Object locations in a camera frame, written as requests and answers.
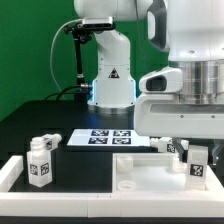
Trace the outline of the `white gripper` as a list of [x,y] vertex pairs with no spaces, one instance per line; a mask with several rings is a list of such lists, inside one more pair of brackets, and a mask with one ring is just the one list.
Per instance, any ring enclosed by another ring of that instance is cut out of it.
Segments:
[[173,137],[181,162],[187,161],[189,141],[215,139],[209,144],[208,163],[216,165],[224,149],[224,105],[178,104],[175,94],[141,94],[134,110],[134,130],[142,136]]

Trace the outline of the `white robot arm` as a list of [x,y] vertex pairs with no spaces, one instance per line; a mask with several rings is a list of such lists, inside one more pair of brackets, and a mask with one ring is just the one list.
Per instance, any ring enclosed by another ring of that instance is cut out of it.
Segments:
[[224,139],[224,0],[74,0],[81,26],[147,21],[168,65],[131,80],[131,45],[115,30],[96,34],[98,74],[92,108],[134,105],[142,136]]

